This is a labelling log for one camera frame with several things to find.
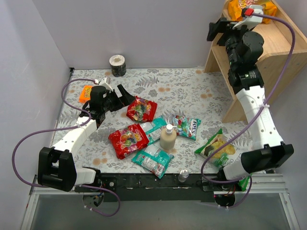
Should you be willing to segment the red candy bag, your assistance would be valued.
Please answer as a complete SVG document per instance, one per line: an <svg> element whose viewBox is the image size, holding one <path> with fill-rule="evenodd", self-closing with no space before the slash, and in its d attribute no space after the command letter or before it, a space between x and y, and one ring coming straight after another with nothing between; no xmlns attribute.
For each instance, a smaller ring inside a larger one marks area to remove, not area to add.
<svg viewBox="0 0 307 230"><path fill-rule="evenodd" d="M126 116L135 122L151 122L157 109L157 103L135 96L128 106Z"/></svg>
<svg viewBox="0 0 307 230"><path fill-rule="evenodd" d="M120 160L147 147L149 144L149 139L140 124L132 124L117 130L110 134L108 139L115 150L116 157Z"/></svg>

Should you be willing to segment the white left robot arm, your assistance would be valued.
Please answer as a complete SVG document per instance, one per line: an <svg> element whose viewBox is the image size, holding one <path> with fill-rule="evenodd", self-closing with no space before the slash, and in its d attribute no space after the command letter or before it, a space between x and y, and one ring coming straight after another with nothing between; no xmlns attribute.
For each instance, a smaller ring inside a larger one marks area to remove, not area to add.
<svg viewBox="0 0 307 230"><path fill-rule="evenodd" d="M107 112L117 111L135 100L122 85L117 88L121 96L117 96L111 88L108 77L97 81L91 89L90 99L82 107L76 128L52 147L41 149L37 179L40 185L66 192L77 185L99 185L100 170L91 167L78 168L75 166L74 157L87 138L100 127Z"/></svg>

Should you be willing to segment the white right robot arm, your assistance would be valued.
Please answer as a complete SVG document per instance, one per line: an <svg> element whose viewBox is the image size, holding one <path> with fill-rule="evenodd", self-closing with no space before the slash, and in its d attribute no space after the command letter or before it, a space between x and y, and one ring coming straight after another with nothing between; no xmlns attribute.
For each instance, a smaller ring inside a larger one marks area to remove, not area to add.
<svg viewBox="0 0 307 230"><path fill-rule="evenodd" d="M294 153L292 144L285 144L272 120L265 96L264 81L256 66L263 53L264 39L248 22L234 22L222 17L209 24L207 41L225 46L230 69L228 80L243 107L248 121L253 150L241 154L240 160L219 169L213 183L233 184L252 173L279 168Z"/></svg>

